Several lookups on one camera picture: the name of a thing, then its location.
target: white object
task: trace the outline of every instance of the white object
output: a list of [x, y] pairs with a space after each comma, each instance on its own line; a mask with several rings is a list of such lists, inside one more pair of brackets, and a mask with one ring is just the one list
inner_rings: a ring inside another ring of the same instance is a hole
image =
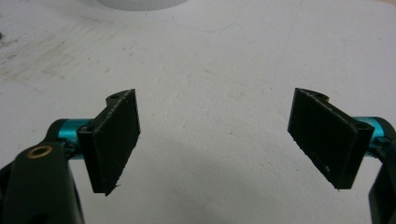
[[151, 11], [174, 7], [187, 0], [98, 0], [107, 7], [125, 11]]

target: screw hole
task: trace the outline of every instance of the screw hole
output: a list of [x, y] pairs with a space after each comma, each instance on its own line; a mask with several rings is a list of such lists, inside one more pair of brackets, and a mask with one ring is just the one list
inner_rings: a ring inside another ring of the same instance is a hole
[[48, 213], [39, 213], [30, 218], [29, 224], [45, 224], [50, 219], [50, 215]]
[[27, 157], [29, 159], [38, 159], [41, 157], [45, 157], [50, 154], [52, 151], [52, 147], [50, 146], [43, 146], [43, 147], [36, 147], [29, 151]]

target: blue anodized part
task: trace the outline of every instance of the blue anodized part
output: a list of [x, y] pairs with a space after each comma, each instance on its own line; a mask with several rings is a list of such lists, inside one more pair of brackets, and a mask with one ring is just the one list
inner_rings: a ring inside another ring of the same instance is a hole
[[[61, 130], [58, 132], [58, 140], [64, 145], [64, 150], [70, 153], [79, 151], [79, 141], [77, 137], [77, 129], [86, 125], [90, 119], [68, 119], [62, 125]], [[84, 159], [81, 153], [78, 153], [72, 158], [73, 160]]]
[[377, 145], [375, 144], [375, 139], [385, 137], [385, 132], [381, 124], [379, 124], [379, 122], [375, 118], [371, 118], [371, 117], [355, 117], [354, 119], [367, 123], [374, 128], [373, 136], [370, 139], [369, 147], [377, 147]]

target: black rubber pad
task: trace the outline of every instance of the black rubber pad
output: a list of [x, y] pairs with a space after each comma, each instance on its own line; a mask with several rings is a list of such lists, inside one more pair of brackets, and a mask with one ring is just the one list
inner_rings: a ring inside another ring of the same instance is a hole
[[321, 93], [296, 89], [289, 133], [336, 189], [351, 189], [374, 128], [328, 101]]
[[140, 134], [135, 91], [106, 98], [107, 107], [78, 130], [93, 192], [108, 195], [117, 185]]

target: white table surface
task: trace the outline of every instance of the white table surface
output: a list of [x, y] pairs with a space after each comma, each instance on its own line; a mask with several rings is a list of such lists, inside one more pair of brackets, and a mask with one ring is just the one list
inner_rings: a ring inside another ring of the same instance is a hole
[[287, 132], [294, 88], [396, 125], [396, 7], [372, 0], [0, 1], [0, 166], [56, 119], [137, 89], [141, 138], [105, 197], [70, 161], [86, 222], [371, 223], [380, 162], [336, 190]]

